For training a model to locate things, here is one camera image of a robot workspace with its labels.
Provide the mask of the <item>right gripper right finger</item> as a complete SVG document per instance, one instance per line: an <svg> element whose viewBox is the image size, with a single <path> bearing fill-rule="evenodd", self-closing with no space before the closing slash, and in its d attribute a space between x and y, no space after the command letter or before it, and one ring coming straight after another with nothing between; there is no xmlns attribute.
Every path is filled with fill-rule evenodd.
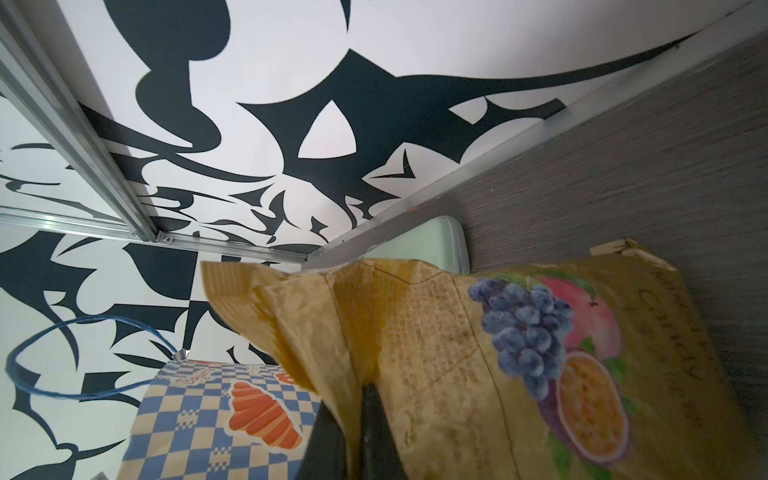
<svg viewBox="0 0 768 480"><path fill-rule="evenodd" d="M374 384L368 384L362 390L360 468L362 479L407 479L381 396Z"/></svg>

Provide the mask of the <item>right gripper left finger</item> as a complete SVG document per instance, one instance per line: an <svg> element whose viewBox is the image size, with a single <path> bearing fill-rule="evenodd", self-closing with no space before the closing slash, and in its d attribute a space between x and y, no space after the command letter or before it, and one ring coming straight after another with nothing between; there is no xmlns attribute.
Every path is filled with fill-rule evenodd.
<svg viewBox="0 0 768 480"><path fill-rule="evenodd" d="M322 403L295 479L344 480L346 478L345 437L331 411Z"/></svg>

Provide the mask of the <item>blue checkered paper bag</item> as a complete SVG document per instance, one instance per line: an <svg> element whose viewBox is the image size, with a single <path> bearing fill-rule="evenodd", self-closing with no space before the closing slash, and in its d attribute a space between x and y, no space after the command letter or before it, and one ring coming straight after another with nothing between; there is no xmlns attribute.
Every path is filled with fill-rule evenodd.
<svg viewBox="0 0 768 480"><path fill-rule="evenodd" d="M1 345L15 417L3 440L49 441L57 457L26 479L291 479L300 469L320 407L277 365L191 360L157 329L135 322L166 354L151 379L123 383L118 372L78 376L80 392L59 391L40 371L54 360L41 333Z"/></svg>

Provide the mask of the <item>gold red fruit snack bag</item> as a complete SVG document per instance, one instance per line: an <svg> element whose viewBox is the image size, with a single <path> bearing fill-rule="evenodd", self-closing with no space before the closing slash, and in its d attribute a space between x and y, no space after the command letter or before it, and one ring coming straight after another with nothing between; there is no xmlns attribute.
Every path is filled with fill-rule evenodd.
<svg viewBox="0 0 768 480"><path fill-rule="evenodd" d="M747 479L758 445L681 272L631 240L460 275L206 262L217 315L316 393L369 469L375 389L410 479Z"/></svg>

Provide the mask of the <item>mint green case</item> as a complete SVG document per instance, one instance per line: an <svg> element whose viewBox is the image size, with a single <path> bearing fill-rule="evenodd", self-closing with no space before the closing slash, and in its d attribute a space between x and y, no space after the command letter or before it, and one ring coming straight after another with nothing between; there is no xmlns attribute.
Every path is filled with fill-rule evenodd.
<svg viewBox="0 0 768 480"><path fill-rule="evenodd" d="M370 248L366 259L420 260L442 270L467 275L470 259L461 223L439 216Z"/></svg>

